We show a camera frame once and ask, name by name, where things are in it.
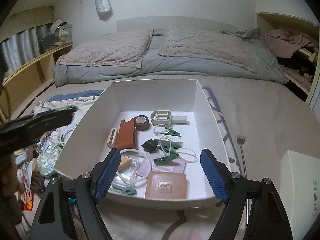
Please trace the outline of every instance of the open cardboard box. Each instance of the open cardboard box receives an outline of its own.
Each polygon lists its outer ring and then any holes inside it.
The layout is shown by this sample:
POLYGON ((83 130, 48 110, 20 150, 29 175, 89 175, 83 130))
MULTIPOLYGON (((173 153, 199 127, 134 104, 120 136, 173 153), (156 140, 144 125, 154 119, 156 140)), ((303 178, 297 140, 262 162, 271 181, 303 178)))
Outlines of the open cardboard box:
MULTIPOLYGON (((200 165, 200 153, 208 148, 217 160, 229 169, 230 164, 217 121, 197 80, 151 79, 112 82, 79 122, 66 143, 55 170, 70 179, 91 171, 110 151, 107 139, 112 128, 119 129, 122 119, 129 121, 141 114, 150 119, 151 113, 155 110, 170 110, 173 116, 188 117, 188 124, 171 126, 181 134, 182 147, 191 148, 197 155, 197 161, 187 163, 185 167, 186 199, 145 198, 146 180, 137 183, 137 196, 109 191, 107 198, 120 203, 162 209, 187 209, 218 202, 200 165)), ((141 145, 155 138, 153 128, 150 124, 146 131, 136 130, 138 150, 143 151, 141 145)))

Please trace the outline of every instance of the blue textured pad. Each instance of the blue textured pad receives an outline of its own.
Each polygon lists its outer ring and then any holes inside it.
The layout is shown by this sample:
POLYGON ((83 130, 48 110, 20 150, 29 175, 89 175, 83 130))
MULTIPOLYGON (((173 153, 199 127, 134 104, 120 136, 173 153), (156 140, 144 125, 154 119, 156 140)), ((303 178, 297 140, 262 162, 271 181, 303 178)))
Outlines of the blue textured pad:
POLYGON ((222 203, 225 204, 228 201, 226 183, 205 150, 201 152, 200 163, 216 198, 220 199, 222 203))
POLYGON ((96 189, 96 193, 94 197, 100 201, 101 199, 105 198, 108 190, 111 186, 111 183, 116 175, 116 172, 119 167, 119 163, 121 161, 120 151, 116 150, 114 155, 111 157, 106 169, 103 171, 100 179, 98 180, 98 186, 96 189))

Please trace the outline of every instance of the roll of tape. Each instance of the roll of tape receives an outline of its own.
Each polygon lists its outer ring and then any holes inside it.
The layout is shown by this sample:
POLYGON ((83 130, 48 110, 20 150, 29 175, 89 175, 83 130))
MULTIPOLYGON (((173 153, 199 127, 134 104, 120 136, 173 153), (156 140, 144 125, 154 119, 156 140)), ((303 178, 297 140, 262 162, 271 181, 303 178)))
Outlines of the roll of tape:
POLYGON ((138 115, 135 120, 136 129, 139 131, 145 131, 149 128, 149 119, 145 115, 138 115))

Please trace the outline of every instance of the white bag hanging on wall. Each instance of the white bag hanging on wall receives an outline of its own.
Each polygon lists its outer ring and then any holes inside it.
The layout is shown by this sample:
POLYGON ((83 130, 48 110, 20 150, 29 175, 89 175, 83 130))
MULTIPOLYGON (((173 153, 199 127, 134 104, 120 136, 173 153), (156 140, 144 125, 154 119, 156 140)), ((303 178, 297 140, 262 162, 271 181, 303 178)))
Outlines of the white bag hanging on wall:
POLYGON ((98 15, 104 15, 111 10, 108 0, 95 0, 98 15))

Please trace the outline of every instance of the metal screw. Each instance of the metal screw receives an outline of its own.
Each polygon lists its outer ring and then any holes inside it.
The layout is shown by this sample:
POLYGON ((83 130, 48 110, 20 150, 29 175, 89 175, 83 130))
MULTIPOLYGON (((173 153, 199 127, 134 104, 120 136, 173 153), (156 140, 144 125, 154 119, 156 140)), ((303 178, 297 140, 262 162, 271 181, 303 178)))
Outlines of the metal screw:
POLYGON ((264 179, 263 179, 263 182, 264 182, 265 184, 271 184, 271 179, 269 179, 269 178, 264 178, 264 179))
POLYGON ((56 184, 58 182, 58 178, 52 178, 51 179, 51 184, 56 184))
POLYGON ((234 179, 239 179, 239 178, 240 178, 240 174, 237 173, 237 172, 231 173, 231 176, 232 176, 234 179))
POLYGON ((84 178, 84 179, 89 178, 89 177, 90 177, 90 172, 84 172, 84 173, 82 173, 81 177, 84 178))

